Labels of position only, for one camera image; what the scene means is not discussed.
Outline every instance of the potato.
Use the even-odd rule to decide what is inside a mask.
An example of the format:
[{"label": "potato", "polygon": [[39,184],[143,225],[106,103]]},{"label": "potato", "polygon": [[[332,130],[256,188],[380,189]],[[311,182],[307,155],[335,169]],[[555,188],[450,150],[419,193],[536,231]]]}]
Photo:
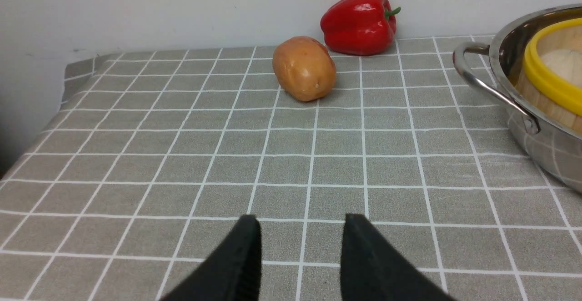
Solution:
[{"label": "potato", "polygon": [[273,71],[279,85],[303,102],[326,96],[336,81],[336,67],[329,52],[309,36],[295,36],[277,46]]}]

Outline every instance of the red bell pepper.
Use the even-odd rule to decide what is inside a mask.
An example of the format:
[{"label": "red bell pepper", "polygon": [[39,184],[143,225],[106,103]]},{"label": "red bell pepper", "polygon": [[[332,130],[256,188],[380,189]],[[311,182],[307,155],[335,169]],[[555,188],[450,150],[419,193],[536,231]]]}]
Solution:
[{"label": "red bell pepper", "polygon": [[321,30],[330,50],[367,56],[386,50],[394,40],[400,7],[388,0],[340,0],[322,16]]}]

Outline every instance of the white wall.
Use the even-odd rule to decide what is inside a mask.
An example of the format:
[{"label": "white wall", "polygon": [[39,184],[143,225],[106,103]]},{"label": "white wall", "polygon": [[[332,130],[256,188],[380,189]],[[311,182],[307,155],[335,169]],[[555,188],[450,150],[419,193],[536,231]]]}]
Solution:
[{"label": "white wall", "polygon": [[[335,1],[0,0],[0,159],[14,160],[57,111],[69,62],[116,50],[321,38],[320,17]],[[401,37],[495,32],[525,13],[581,1],[391,0],[402,7]]]}]

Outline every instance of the yellow lid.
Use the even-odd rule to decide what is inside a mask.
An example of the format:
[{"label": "yellow lid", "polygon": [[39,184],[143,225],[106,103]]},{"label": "yellow lid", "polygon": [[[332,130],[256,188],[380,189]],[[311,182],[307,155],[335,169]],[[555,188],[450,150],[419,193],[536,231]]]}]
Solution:
[{"label": "yellow lid", "polygon": [[523,56],[523,68],[530,82],[553,102],[582,116],[582,89],[551,71],[537,52],[538,42],[551,32],[582,25],[582,18],[561,21],[547,26],[532,37]]}]

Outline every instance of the green pepper stem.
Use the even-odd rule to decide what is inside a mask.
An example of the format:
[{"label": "green pepper stem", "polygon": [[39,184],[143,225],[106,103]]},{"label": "green pepper stem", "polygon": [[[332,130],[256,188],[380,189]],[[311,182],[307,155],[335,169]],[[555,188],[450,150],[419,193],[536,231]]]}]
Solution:
[{"label": "green pepper stem", "polygon": [[393,11],[384,10],[384,17],[386,17],[386,19],[389,19],[391,15],[396,15],[397,13],[400,12],[400,10],[401,7],[397,7]]}]

